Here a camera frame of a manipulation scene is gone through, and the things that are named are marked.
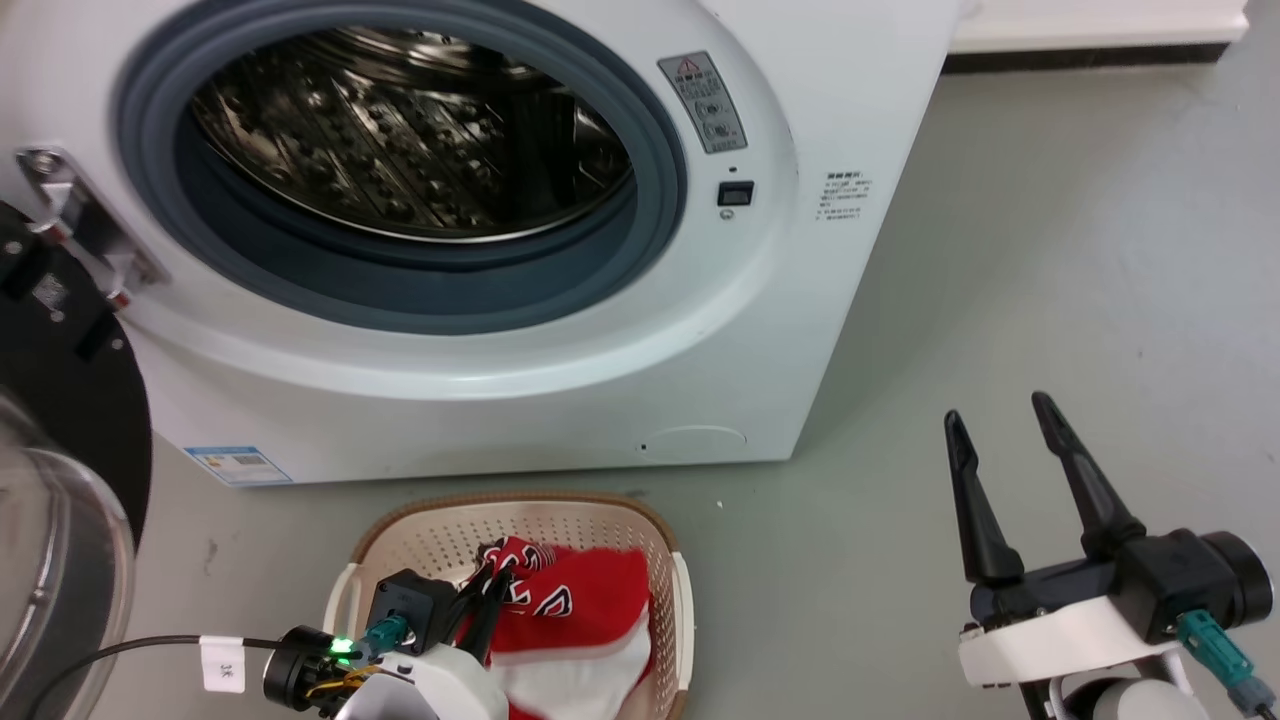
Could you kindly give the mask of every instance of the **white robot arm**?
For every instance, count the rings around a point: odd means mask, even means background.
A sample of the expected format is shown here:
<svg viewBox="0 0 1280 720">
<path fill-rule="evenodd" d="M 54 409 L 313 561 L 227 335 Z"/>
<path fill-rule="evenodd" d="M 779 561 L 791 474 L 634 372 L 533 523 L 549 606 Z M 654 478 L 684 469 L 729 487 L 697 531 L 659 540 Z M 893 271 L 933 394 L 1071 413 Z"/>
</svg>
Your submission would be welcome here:
<svg viewBox="0 0 1280 720">
<path fill-rule="evenodd" d="M 1231 533 L 1151 537 L 1125 507 L 1048 395 L 1032 405 L 1066 471 L 1084 525 L 1083 560 L 1027 571 L 978 480 L 978 454 L 956 411 L 946 416 L 965 578 L 974 621 L 960 633 L 969 684 L 1018 685 L 1033 720 L 1207 719 L 1179 647 L 1206 665 L 1245 717 L 1274 720 L 1275 696 L 1222 628 L 1271 614 L 1262 561 Z M 1064 693 L 1064 680 L 1132 665 Z"/>
<path fill-rule="evenodd" d="M 262 694 L 335 720 L 507 720 L 507 697 L 483 662 L 511 574 L 489 570 L 461 592 L 411 570 L 384 578 L 365 637 L 289 630 L 282 642 L 315 650 L 275 651 Z M 346 657 L 348 651 L 360 657 Z"/>
</svg>

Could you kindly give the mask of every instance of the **screw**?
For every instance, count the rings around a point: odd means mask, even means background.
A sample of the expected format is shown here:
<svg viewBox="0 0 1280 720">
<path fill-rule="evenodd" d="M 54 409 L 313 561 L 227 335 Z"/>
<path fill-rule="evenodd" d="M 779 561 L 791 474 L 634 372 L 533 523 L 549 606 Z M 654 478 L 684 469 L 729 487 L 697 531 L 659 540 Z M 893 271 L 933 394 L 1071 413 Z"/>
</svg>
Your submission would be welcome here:
<svg viewBox="0 0 1280 720">
<path fill-rule="evenodd" d="M 52 174 L 63 167 L 63 159 L 51 150 L 37 150 L 27 158 L 27 165 L 42 176 Z"/>
<path fill-rule="evenodd" d="M 312 110 L 329 110 L 329 97 L 323 92 L 311 91 L 307 94 L 307 108 Z"/>
</svg>

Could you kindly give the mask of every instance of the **red cloth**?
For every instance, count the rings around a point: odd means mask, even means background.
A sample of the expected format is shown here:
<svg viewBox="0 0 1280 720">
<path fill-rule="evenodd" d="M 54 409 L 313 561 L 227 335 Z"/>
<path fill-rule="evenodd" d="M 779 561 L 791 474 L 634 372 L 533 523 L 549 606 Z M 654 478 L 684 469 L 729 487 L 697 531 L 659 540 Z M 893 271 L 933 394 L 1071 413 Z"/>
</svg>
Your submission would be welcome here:
<svg viewBox="0 0 1280 720">
<path fill-rule="evenodd" d="M 506 537 L 480 557 L 515 577 L 489 646 L 511 720 L 613 720 L 649 665 L 644 552 Z"/>
</svg>

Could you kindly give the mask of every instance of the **beige basket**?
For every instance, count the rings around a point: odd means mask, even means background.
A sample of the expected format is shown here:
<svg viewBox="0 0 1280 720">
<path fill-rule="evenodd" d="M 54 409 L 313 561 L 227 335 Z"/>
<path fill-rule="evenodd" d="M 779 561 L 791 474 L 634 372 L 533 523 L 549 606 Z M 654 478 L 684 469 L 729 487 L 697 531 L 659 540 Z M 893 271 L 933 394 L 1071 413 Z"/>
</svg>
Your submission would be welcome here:
<svg viewBox="0 0 1280 720">
<path fill-rule="evenodd" d="M 425 578 L 462 583 L 476 548 L 517 536 L 580 550 L 639 547 L 649 560 L 653 593 L 653 671 L 620 720 L 677 720 L 694 669 L 694 594 L 671 528 L 630 498 L 600 493 L 472 495 L 415 502 L 374 524 L 356 544 L 325 607 L 324 630 L 358 637 L 378 580 L 408 568 Z"/>
</svg>

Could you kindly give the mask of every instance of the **metal bracket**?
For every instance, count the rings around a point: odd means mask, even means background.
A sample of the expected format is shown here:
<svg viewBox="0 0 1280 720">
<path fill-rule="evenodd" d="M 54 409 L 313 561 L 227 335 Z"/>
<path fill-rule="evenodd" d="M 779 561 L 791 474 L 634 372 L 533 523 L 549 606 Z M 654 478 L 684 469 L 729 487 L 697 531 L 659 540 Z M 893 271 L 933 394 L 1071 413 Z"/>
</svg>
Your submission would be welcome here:
<svg viewBox="0 0 1280 720">
<path fill-rule="evenodd" d="M 155 261 L 97 201 L 65 151 L 26 147 L 18 151 L 17 160 L 47 210 L 45 218 L 27 228 L 65 247 L 118 310 L 143 286 L 163 279 Z"/>
</svg>

